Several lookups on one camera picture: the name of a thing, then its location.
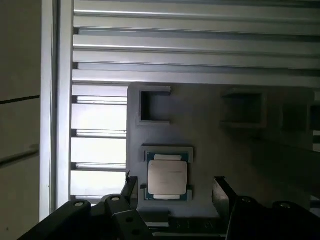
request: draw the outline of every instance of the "white wall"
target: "white wall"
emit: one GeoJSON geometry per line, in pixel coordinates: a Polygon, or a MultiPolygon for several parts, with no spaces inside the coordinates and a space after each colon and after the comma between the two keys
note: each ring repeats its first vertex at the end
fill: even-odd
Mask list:
{"type": "MultiPolygon", "coordinates": [[[[0,1],[0,101],[40,94],[41,0],[0,1]]],[[[40,139],[40,100],[0,105],[0,159],[40,139]]],[[[0,169],[0,239],[39,221],[39,158],[0,169]]]]}

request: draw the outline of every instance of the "bolt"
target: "bolt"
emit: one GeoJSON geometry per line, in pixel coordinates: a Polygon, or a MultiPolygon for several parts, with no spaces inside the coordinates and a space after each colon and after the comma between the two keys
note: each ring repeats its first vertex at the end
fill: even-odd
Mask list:
{"type": "Polygon", "coordinates": [[[242,198],[242,201],[244,201],[245,203],[251,203],[251,199],[250,198],[248,198],[248,197],[244,197],[244,198],[242,198]]]}
{"type": "Polygon", "coordinates": [[[286,203],[286,202],[281,203],[280,206],[282,208],[285,208],[285,209],[289,209],[290,208],[290,205],[288,203],[286,203]]]}
{"type": "Polygon", "coordinates": [[[77,202],[74,206],[75,207],[81,207],[84,203],[83,202],[77,202]]]}
{"type": "Polygon", "coordinates": [[[119,197],[117,197],[117,196],[115,196],[115,197],[111,198],[111,201],[119,201],[119,200],[120,200],[120,198],[119,198],[119,197]]]}

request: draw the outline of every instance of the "gray surface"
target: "gray surface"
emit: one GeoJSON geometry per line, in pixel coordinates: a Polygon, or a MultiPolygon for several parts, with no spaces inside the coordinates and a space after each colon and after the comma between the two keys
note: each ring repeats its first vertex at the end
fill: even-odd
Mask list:
{"type": "MultiPolygon", "coordinates": [[[[0,1],[0,101],[40,94],[41,0],[0,1]]],[[[0,105],[0,159],[40,143],[40,100],[0,105]]],[[[39,222],[39,157],[0,169],[0,239],[39,222]]]]}
{"type": "MultiPolygon", "coordinates": [[[[137,127],[139,93],[143,83],[133,83],[128,88],[127,118],[127,171],[138,176],[138,184],[145,184],[147,163],[140,162],[142,145],[181,145],[194,147],[194,163],[189,173],[193,188],[192,201],[158,202],[143,200],[139,196],[138,208],[169,208],[175,216],[212,217],[217,212],[212,204],[213,177],[225,176],[238,195],[247,195],[270,206],[274,201],[287,200],[308,207],[310,195],[287,185],[275,184],[261,175],[251,164],[251,137],[256,130],[227,130],[220,127],[223,112],[221,93],[229,86],[201,84],[166,84],[170,86],[170,104],[167,104],[171,124],[163,127],[137,127]]],[[[262,132],[265,138],[276,142],[290,141],[301,148],[312,147],[312,133],[285,135],[280,132],[281,104],[288,101],[311,101],[311,90],[297,88],[263,89],[268,99],[268,126],[262,132]]]]}

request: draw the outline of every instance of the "metal frame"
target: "metal frame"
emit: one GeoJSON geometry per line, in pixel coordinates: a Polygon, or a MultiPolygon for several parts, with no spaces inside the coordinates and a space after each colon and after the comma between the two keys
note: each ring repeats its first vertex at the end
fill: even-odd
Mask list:
{"type": "Polygon", "coordinates": [[[55,209],[58,0],[42,0],[39,220],[55,209]]]}
{"type": "Polygon", "coordinates": [[[57,189],[56,207],[70,200],[71,101],[73,69],[74,1],[60,2],[59,64],[57,91],[57,189]]]}

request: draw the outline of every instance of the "black bar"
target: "black bar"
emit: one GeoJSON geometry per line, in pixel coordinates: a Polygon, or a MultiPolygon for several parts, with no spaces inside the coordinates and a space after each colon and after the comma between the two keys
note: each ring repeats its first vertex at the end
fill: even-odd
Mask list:
{"type": "Polygon", "coordinates": [[[39,98],[40,98],[40,95],[14,98],[14,99],[10,99],[10,100],[0,101],[0,105],[12,104],[12,103],[17,103],[17,102],[22,102],[22,101],[27,101],[27,100],[32,100],[32,99],[39,99],[39,98]]]}
{"type": "Polygon", "coordinates": [[[28,160],[38,155],[39,155],[39,150],[32,150],[25,153],[17,154],[15,156],[6,157],[5,159],[0,160],[0,169],[8,167],[9,165],[12,165],[12,164],[17,164],[24,160],[28,160]]]}

